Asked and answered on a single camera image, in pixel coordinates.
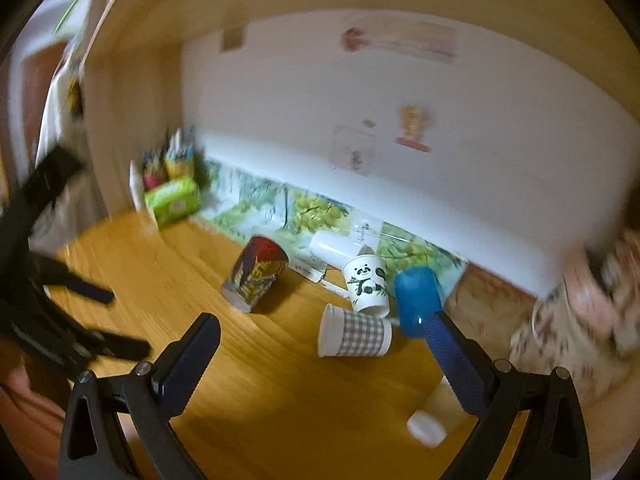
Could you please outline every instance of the red and brown paper cup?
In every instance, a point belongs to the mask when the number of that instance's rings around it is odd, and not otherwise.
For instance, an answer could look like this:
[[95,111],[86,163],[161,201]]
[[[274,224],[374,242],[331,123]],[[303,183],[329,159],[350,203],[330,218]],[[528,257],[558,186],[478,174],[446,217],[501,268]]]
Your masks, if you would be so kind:
[[220,293],[234,307],[251,312],[287,265],[289,258],[282,247],[269,238],[253,236]]

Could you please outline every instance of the wooden table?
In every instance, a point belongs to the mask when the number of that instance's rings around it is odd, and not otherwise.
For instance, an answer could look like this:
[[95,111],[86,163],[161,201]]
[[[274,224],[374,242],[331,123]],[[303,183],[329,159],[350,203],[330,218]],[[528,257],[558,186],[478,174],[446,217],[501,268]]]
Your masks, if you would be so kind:
[[[439,478],[474,420],[436,449],[407,432],[406,420],[442,376],[426,343],[394,332],[382,358],[318,358],[325,304],[348,302],[287,269],[258,309],[243,314],[218,292],[239,252],[189,222],[158,232],[146,215],[126,214],[63,253],[70,267],[115,292],[114,306],[64,290],[54,299],[87,326],[148,339],[153,358],[199,313],[218,317],[220,348],[184,414],[172,420],[211,479]],[[103,376],[131,367],[104,358],[94,370]],[[518,435],[512,431],[492,478],[502,477]]]

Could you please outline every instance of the panda cup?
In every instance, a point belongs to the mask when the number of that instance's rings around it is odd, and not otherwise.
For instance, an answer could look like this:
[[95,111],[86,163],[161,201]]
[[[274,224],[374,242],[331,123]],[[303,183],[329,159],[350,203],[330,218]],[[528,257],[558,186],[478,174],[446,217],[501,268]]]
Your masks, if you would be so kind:
[[369,316],[389,314],[389,294],[386,291],[386,265],[375,254],[362,254],[342,268],[354,311]]

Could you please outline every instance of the green tissue package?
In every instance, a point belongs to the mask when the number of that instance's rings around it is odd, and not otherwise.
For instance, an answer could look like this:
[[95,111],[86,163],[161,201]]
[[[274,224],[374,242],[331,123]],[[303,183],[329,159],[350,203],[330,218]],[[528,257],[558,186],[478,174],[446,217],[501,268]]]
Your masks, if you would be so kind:
[[162,228],[200,209],[200,189],[191,177],[182,176],[147,191],[145,204]]

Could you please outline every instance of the metal bolt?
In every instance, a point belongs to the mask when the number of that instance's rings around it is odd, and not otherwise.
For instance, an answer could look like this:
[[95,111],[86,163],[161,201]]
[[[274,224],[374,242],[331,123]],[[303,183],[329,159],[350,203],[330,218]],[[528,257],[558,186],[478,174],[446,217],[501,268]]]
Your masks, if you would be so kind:
[[94,376],[94,373],[91,370],[85,370],[78,375],[78,381],[82,384],[88,383]]
[[568,379],[569,377],[571,377],[569,370],[567,370],[566,368],[562,368],[561,366],[556,368],[556,375],[561,379]]
[[151,370],[152,370],[152,365],[150,362],[148,361],[142,361],[141,363],[138,363],[136,365],[136,367],[134,368],[134,371],[136,373],[136,375],[138,377],[143,376],[143,375],[147,375]]
[[496,369],[503,374],[511,371],[511,363],[507,361],[507,359],[496,359],[494,361],[494,366]]

